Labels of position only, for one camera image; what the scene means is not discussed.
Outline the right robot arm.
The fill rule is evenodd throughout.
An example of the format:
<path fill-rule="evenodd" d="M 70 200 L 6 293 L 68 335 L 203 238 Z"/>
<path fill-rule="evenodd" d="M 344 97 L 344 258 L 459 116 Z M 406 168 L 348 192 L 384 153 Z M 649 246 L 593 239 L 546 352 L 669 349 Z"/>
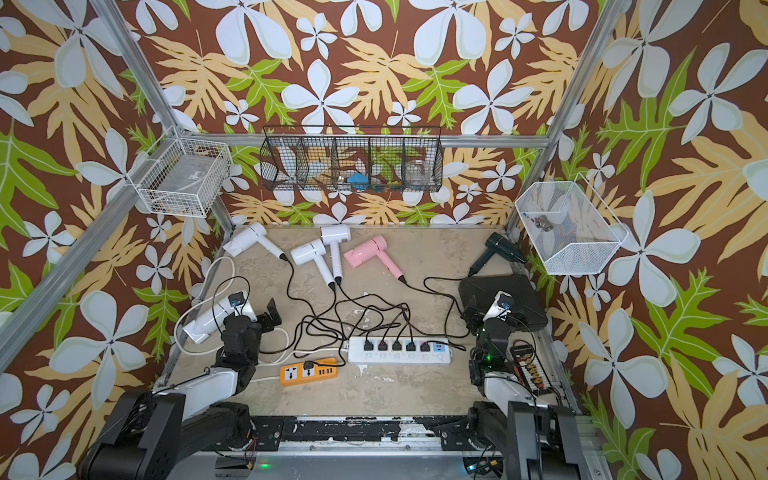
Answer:
<path fill-rule="evenodd" d="M 468 433 L 483 447 L 474 468 L 501 479 L 589 479 L 576 416 L 554 387 L 537 387 L 523 362 L 536 360 L 528 322 L 504 295 L 493 302 L 469 356 L 471 383 L 483 395 L 468 411 Z"/>

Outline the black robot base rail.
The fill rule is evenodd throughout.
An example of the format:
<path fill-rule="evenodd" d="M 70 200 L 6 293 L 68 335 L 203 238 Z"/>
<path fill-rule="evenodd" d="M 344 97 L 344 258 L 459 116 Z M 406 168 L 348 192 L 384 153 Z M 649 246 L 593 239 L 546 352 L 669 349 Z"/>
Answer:
<path fill-rule="evenodd" d="M 464 415 L 426 416 L 253 416 L 251 436 L 257 452 L 286 451 L 290 446 L 352 446 L 480 451 L 484 439 Z"/>

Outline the white multicolour power strip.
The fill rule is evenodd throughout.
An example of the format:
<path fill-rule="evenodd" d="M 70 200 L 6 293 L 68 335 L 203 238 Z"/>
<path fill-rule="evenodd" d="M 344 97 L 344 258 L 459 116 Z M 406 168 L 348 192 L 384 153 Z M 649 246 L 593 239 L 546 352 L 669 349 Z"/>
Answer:
<path fill-rule="evenodd" d="M 452 353 L 440 337 L 352 337 L 348 358 L 362 365 L 448 365 Z"/>

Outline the orange power strip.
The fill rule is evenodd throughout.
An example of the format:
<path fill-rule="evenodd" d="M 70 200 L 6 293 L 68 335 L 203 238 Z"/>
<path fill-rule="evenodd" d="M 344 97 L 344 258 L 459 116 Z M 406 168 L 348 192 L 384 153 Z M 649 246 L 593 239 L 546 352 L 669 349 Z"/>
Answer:
<path fill-rule="evenodd" d="M 283 387 L 291 387 L 306 383 L 335 379 L 338 376 L 335 358 L 323 358 L 315 362 L 315 367 L 306 371 L 303 363 L 295 363 L 281 368 L 279 382 Z"/>

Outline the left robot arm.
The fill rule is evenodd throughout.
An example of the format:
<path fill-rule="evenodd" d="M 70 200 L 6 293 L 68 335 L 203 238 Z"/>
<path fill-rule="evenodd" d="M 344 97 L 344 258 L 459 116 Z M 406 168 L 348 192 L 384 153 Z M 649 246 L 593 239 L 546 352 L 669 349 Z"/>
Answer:
<path fill-rule="evenodd" d="M 200 375 L 155 391 L 123 394 L 77 467 L 81 479 L 165 479 L 202 450 L 246 447 L 254 426 L 233 402 L 253 380 L 262 336 L 280 326 L 275 301 L 255 314 L 240 295 L 214 304 L 185 325 L 196 343 L 218 333 L 215 362 Z"/>

